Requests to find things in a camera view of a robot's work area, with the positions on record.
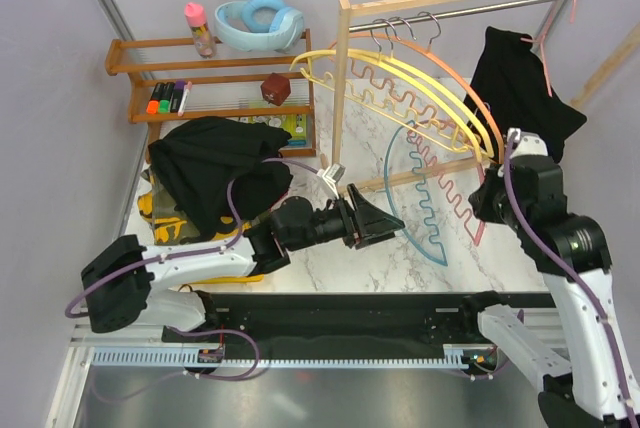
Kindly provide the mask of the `blue hanger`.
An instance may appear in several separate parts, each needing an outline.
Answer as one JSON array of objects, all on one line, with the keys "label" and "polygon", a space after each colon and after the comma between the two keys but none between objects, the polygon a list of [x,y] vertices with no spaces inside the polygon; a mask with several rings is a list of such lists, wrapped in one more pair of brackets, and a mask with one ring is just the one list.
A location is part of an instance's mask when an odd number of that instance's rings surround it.
[{"label": "blue hanger", "polygon": [[[392,214],[396,218],[399,217],[399,213],[398,213],[398,210],[396,209],[395,201],[394,201],[394,197],[393,197],[393,190],[392,190],[392,186],[391,186],[391,175],[389,173],[389,165],[390,165],[390,156],[391,156],[391,150],[393,148],[393,144],[395,143],[396,139],[399,137],[399,135],[403,131],[404,131],[403,127],[397,128],[395,130],[395,132],[391,136],[391,139],[390,139],[389,143],[387,144],[387,148],[385,150],[385,155],[384,155],[384,158],[383,158],[383,187],[384,187],[384,192],[386,194],[387,202],[389,204],[389,207],[391,208]],[[432,255],[429,252],[427,252],[426,249],[422,247],[422,245],[411,235],[411,233],[408,231],[407,227],[404,227],[401,230],[401,233],[404,235],[404,237],[407,239],[407,241],[418,251],[418,253],[420,255],[422,255],[424,258],[426,258],[429,262],[435,263],[435,264],[440,265],[442,267],[447,267],[448,266],[446,250],[445,250],[445,247],[444,247],[444,245],[443,245],[443,243],[441,241],[431,242],[432,246],[435,246],[436,248],[438,248],[440,250],[440,255],[439,256],[435,256],[435,255]]]}]

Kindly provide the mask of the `yellow hanger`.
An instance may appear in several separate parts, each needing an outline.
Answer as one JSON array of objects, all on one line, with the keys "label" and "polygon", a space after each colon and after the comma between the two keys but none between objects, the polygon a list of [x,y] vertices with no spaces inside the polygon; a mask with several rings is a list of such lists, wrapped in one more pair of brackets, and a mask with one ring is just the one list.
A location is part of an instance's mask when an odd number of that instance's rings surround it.
[{"label": "yellow hanger", "polygon": [[[389,45],[406,48],[419,56],[421,62],[434,66],[449,76],[444,70],[423,55],[413,51],[390,36]],[[452,152],[471,152],[479,160],[489,160],[492,148],[485,148],[484,141],[490,141],[489,127],[479,123],[480,115],[473,117],[472,100],[464,89],[450,76],[456,86],[463,91],[459,96],[435,76],[420,66],[416,67],[394,55],[363,48],[348,49],[351,74],[367,80],[382,98],[362,91],[354,97],[359,103],[390,116],[397,123],[427,138]]]},{"label": "yellow hanger", "polygon": [[340,159],[345,100],[450,152],[470,152],[478,163],[499,154],[493,149],[492,136],[476,115],[451,90],[423,71],[381,52],[349,48],[346,60],[351,73],[369,82],[367,88],[357,90],[351,80],[337,73],[316,75],[313,63],[325,58],[337,61],[337,51],[308,51],[296,56],[291,66],[298,67],[309,82],[334,92],[333,161]]}]

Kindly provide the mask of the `orange hanger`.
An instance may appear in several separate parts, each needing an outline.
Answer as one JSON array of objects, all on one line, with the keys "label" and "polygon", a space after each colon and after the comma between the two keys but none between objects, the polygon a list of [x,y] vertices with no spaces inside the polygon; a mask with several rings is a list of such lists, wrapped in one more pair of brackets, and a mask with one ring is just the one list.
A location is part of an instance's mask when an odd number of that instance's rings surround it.
[{"label": "orange hanger", "polygon": [[[446,64],[439,57],[437,57],[435,54],[432,53],[431,45],[433,43],[433,40],[435,38],[438,38],[441,35],[441,26],[439,23],[439,17],[436,15],[433,15],[430,12],[423,11],[423,12],[420,12],[417,17],[413,17],[410,19],[396,17],[389,20],[389,22],[392,22],[392,21],[399,21],[401,23],[404,23],[408,27],[411,37],[413,38],[412,41],[408,41],[408,40],[400,39],[398,35],[395,35],[395,40],[398,43],[406,47],[409,47],[413,51],[428,58],[430,61],[435,63],[439,68],[444,70],[453,80],[455,80],[464,89],[464,91],[466,92],[466,95],[472,100],[473,107],[475,108],[475,110],[473,111],[473,117],[477,119],[478,115],[480,115],[479,123],[481,124],[481,126],[489,127],[491,130],[492,138],[490,141],[484,141],[484,147],[492,148],[493,154],[490,156],[490,158],[494,160],[496,163],[501,164],[504,161],[504,154],[505,154],[503,135],[501,134],[497,123],[495,122],[495,120],[493,119],[493,116],[491,115],[489,105],[481,100],[479,95],[470,86],[470,84],[467,82],[465,78],[461,77],[453,68],[451,68],[448,64]],[[438,28],[438,33],[430,39],[427,47],[420,46],[416,42],[417,38],[413,34],[413,31],[411,28],[413,24],[416,24],[419,21],[433,21]]]}]

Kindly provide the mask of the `camouflage yellow trousers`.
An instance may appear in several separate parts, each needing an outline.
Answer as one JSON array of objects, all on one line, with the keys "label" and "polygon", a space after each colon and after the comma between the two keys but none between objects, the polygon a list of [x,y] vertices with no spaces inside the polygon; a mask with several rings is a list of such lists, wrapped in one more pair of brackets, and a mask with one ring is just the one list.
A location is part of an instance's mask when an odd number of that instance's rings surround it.
[{"label": "camouflage yellow trousers", "polygon": [[182,211],[147,166],[141,172],[147,186],[137,198],[140,217],[148,224],[155,245],[184,245],[203,241],[195,224]]}]

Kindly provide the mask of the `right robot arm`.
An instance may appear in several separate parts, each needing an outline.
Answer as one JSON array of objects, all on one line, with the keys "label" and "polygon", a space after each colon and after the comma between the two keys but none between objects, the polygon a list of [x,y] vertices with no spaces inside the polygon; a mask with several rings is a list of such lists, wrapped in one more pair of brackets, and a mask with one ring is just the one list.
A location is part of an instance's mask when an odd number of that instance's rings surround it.
[{"label": "right robot arm", "polygon": [[467,340],[495,344],[535,388],[550,427],[636,427],[639,383],[613,300],[606,237],[592,218],[569,212],[563,173],[549,156],[509,152],[471,196],[482,221],[510,227],[551,294],[568,356],[562,358],[501,302],[458,316]]}]

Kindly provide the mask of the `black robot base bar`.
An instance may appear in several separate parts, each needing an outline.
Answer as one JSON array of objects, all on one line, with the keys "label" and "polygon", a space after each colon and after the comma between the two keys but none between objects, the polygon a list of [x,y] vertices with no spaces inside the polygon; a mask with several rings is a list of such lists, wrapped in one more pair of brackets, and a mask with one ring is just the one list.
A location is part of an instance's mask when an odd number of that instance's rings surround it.
[{"label": "black robot base bar", "polygon": [[169,341],[224,344],[231,360],[426,359],[447,345],[484,347],[466,293],[206,294],[198,328],[165,329]]}]

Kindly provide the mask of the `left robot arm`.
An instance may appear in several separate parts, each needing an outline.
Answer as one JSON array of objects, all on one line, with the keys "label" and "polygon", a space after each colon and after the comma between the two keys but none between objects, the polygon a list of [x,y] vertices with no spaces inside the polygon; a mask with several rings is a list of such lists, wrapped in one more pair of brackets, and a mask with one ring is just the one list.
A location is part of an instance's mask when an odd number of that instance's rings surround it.
[{"label": "left robot arm", "polygon": [[371,204],[354,185],[347,192],[322,209],[303,197],[289,197],[233,238],[161,247],[143,246],[134,235],[119,237],[81,272],[92,331],[112,333],[142,323],[208,341],[218,333],[218,315],[199,295],[180,293],[177,286],[270,274],[289,265],[294,251],[333,240],[362,249],[404,229],[401,219]]}]

